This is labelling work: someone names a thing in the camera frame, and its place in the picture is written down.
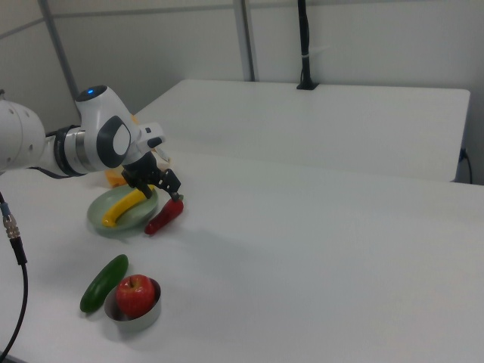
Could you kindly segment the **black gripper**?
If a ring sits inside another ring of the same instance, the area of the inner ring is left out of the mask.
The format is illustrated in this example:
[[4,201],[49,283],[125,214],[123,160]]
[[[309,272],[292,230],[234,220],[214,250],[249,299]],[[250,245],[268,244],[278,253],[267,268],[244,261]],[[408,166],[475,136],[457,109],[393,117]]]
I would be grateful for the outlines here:
[[181,187],[178,177],[170,168],[164,171],[159,169],[151,152],[134,163],[123,165],[121,175],[131,188],[138,189],[147,199],[153,195],[152,185],[165,191],[173,201],[182,200],[178,192]]

